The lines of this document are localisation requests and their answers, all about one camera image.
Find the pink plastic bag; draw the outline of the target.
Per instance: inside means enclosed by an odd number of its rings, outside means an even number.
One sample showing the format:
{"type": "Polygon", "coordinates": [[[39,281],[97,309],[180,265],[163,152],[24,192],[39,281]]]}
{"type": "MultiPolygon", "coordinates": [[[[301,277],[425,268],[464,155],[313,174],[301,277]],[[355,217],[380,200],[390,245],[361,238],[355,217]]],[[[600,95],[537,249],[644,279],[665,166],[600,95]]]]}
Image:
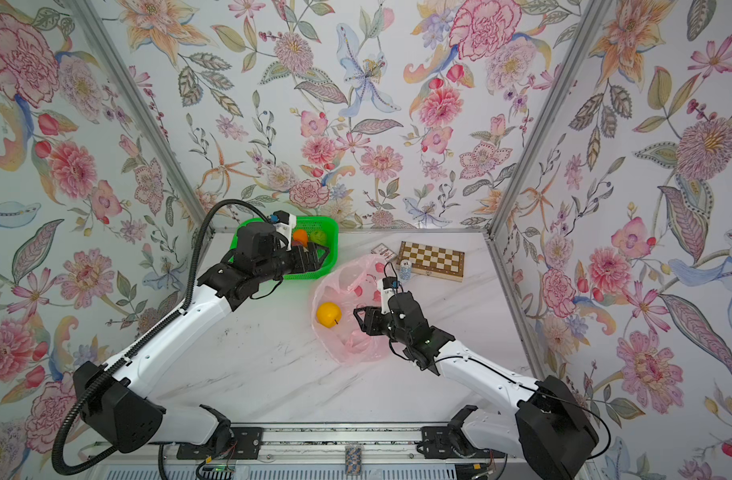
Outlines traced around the pink plastic bag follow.
{"type": "Polygon", "coordinates": [[[363,333],[353,314],[361,307],[380,310],[378,281],[383,278],[385,265],[378,255],[364,255],[335,268],[315,285],[310,298],[312,329],[326,353],[340,365],[375,362],[389,354],[388,340],[363,333]],[[340,319],[321,323],[318,311],[329,303],[339,308],[340,319]]]}

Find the yellow lemon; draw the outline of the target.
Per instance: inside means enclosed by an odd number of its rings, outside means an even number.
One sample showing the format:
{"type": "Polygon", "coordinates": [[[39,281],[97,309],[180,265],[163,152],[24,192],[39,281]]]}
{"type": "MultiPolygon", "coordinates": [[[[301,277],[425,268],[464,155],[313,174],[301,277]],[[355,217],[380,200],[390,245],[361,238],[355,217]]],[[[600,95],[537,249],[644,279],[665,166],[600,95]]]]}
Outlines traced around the yellow lemon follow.
{"type": "Polygon", "coordinates": [[[342,311],[335,303],[322,303],[316,311],[316,320],[323,327],[333,328],[341,322],[342,311]]]}

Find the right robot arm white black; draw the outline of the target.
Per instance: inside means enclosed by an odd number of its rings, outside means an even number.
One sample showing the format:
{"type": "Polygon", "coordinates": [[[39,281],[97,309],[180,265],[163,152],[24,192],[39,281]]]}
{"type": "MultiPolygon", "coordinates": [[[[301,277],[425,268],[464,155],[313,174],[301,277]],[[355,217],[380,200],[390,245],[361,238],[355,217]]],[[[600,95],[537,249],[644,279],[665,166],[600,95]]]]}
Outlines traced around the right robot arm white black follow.
{"type": "Polygon", "coordinates": [[[524,459],[542,479],[573,479],[592,459],[599,435],[590,410],[555,376],[537,380],[475,353],[431,325],[410,292],[385,290],[379,307],[353,311],[361,331],[403,345],[404,357],[422,371],[454,381],[487,401],[452,422],[477,450],[524,459]]]}

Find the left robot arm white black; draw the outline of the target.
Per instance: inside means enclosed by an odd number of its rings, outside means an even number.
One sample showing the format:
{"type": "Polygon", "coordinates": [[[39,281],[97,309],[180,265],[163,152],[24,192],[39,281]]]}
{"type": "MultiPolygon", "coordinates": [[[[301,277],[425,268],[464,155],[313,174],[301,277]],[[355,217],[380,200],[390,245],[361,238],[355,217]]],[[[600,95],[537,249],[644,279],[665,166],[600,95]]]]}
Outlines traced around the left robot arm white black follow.
{"type": "Polygon", "coordinates": [[[335,261],[336,233],[324,243],[302,244],[294,228],[276,220],[240,227],[233,247],[200,275],[190,301],[172,310],[106,365],[82,365],[74,380],[84,399],[81,419],[118,452],[130,453],[149,443],[186,443],[213,453],[230,447],[230,420],[205,404],[165,407],[154,399],[156,384],[195,341],[213,325],[258,296],[267,281],[320,272],[335,261]]]}

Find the green plastic basket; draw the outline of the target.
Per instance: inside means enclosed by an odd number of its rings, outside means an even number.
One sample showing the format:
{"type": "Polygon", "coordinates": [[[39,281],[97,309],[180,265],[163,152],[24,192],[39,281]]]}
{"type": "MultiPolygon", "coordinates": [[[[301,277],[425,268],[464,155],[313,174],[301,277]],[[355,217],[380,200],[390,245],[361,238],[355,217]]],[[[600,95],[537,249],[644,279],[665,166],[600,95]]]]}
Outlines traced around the green plastic basket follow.
{"type": "Polygon", "coordinates": [[[244,222],[236,230],[223,258],[240,272],[264,279],[318,279],[337,260],[337,233],[316,242],[314,228],[326,230],[333,221],[324,217],[297,217],[276,211],[267,219],[244,222]]]}

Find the blue poker chip stack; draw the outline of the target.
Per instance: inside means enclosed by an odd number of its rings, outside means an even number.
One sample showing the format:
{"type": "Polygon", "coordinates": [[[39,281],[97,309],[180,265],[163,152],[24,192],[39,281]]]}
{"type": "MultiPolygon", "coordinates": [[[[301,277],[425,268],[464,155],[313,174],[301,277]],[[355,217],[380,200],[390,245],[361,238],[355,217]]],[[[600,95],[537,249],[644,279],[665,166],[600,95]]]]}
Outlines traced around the blue poker chip stack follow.
{"type": "Polygon", "coordinates": [[[413,264],[410,260],[404,259],[400,261],[398,270],[398,278],[400,282],[408,282],[411,279],[412,267],[413,264]]]}

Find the playing card deck box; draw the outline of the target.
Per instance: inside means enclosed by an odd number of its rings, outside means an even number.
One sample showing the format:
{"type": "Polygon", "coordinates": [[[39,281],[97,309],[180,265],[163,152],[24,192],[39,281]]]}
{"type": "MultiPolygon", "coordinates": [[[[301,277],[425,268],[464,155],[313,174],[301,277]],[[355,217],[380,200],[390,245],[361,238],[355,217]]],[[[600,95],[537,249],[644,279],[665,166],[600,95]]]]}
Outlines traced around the playing card deck box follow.
{"type": "Polygon", "coordinates": [[[384,243],[380,243],[370,250],[370,253],[379,256],[384,263],[391,263],[398,258],[398,254],[384,243]]]}

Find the wooden chessboard box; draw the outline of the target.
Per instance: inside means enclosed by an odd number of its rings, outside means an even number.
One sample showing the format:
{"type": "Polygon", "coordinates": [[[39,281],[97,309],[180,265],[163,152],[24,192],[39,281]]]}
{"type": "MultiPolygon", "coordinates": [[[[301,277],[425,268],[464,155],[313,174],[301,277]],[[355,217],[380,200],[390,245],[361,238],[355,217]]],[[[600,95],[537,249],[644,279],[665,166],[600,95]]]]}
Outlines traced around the wooden chessboard box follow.
{"type": "Polygon", "coordinates": [[[408,262],[413,275],[462,282],[465,273],[465,253],[443,247],[402,241],[398,260],[408,262]]]}

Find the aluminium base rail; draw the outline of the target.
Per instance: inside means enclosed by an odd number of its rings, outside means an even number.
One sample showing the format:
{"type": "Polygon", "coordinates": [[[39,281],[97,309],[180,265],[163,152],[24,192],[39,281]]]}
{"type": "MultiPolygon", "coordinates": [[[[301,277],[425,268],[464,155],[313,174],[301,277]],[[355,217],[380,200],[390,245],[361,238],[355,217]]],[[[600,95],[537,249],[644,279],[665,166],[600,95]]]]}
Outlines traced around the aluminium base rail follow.
{"type": "Polygon", "coordinates": [[[526,457],[506,453],[490,440],[474,440],[471,432],[442,422],[378,423],[234,423],[236,445],[225,453],[209,455],[204,446],[151,443],[128,453],[115,453],[103,462],[143,464],[162,459],[171,475],[175,465],[199,465],[204,474],[234,470],[239,465],[333,464],[343,470],[347,452],[356,451],[355,462],[371,464],[448,463],[478,464],[494,459],[504,464],[525,463],[541,475],[548,468],[545,453],[526,457]]]}

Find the small patterned tag on rail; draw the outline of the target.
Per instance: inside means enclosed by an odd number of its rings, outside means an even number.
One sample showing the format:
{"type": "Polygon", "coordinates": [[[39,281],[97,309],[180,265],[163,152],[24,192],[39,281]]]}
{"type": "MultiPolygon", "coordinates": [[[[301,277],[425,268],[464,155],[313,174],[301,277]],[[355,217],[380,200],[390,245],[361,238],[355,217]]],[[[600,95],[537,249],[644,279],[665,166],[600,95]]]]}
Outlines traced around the small patterned tag on rail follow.
{"type": "Polygon", "coordinates": [[[345,475],[357,477],[362,473],[362,446],[349,444],[345,447],[345,475]]]}

